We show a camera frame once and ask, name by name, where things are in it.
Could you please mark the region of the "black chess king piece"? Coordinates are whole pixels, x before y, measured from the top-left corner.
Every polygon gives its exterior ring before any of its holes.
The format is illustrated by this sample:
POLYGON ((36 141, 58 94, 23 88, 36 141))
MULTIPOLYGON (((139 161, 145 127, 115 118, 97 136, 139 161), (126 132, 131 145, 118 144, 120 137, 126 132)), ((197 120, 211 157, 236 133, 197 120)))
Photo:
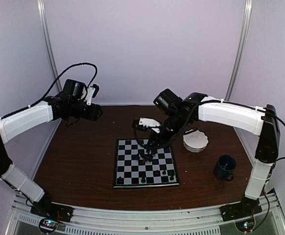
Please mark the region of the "black chess king piece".
POLYGON ((141 178, 141 183, 145 183, 146 182, 146 179, 145 179, 145 176, 142 176, 142 178, 141 178))

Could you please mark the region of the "black grey chessboard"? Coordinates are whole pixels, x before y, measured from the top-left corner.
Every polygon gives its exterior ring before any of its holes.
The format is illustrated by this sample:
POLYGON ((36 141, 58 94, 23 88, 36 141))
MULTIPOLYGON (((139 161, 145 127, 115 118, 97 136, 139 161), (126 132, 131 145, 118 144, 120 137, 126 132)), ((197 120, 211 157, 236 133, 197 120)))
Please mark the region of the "black grey chessboard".
POLYGON ((175 156, 171 146, 158 149, 152 162, 146 162, 144 164, 138 161, 138 150, 141 149, 145 150, 137 144, 135 139, 116 140, 113 179, 114 189, 171 187, 180 185, 175 156), (154 171, 156 170, 160 172, 159 176, 154 176, 154 171), (162 175, 163 170, 166 170, 166 175, 162 175), (176 178, 175 183, 169 181, 169 172, 172 170, 176 178), (141 183, 142 176, 145 176, 146 179, 144 184, 141 183), (118 177, 124 178, 123 185, 117 184, 118 177))

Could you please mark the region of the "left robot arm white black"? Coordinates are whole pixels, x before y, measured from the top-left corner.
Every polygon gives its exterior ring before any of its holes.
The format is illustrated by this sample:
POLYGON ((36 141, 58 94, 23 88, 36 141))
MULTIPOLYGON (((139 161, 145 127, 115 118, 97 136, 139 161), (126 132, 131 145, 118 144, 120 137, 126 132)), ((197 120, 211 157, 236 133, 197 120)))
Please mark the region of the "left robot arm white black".
POLYGON ((96 84, 67 79, 56 96, 45 93, 33 104, 0 117, 0 179, 22 193, 45 217, 56 213, 52 196, 13 164, 5 144, 36 126, 58 119, 65 120, 67 126, 73 124, 70 118, 98 120, 103 111, 92 102, 98 92, 96 84))

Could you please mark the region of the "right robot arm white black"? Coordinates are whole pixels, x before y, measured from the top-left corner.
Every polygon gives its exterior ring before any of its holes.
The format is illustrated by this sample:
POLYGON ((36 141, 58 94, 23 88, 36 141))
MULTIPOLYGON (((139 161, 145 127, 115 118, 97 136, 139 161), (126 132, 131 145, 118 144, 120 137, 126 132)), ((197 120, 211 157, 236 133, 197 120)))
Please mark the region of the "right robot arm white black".
POLYGON ((187 125, 196 121, 223 124, 258 137, 251 175, 243 199, 237 205, 241 216, 253 211, 279 156, 279 125, 285 123, 277 116, 275 107, 243 105, 202 93, 191 93, 182 99, 170 89, 159 93, 153 103, 166 119, 163 122, 152 118, 139 119, 139 125, 152 130, 145 146, 148 151, 169 146, 187 125))

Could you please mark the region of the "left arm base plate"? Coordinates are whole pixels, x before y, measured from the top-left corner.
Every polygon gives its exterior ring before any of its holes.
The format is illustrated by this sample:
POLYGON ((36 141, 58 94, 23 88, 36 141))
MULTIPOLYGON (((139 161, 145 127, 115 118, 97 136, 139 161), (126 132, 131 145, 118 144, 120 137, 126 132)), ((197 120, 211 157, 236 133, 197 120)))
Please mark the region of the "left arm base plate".
POLYGON ((31 214, 35 214, 44 218, 52 219, 57 222, 70 222, 73 215, 73 207, 64 206, 60 204, 51 204, 51 209, 47 211, 38 208, 38 206, 32 206, 30 209, 31 214))

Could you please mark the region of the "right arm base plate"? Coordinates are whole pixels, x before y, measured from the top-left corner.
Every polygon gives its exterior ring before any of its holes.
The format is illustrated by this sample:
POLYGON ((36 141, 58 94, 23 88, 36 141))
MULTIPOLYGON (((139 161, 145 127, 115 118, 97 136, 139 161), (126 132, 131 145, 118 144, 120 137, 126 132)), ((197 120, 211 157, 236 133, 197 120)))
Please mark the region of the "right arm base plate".
POLYGON ((252 217, 254 214, 260 212, 262 212, 262 207, 259 203, 256 203, 255 205, 248 205, 238 202, 220 207, 220 213, 224 222, 245 217, 252 217))

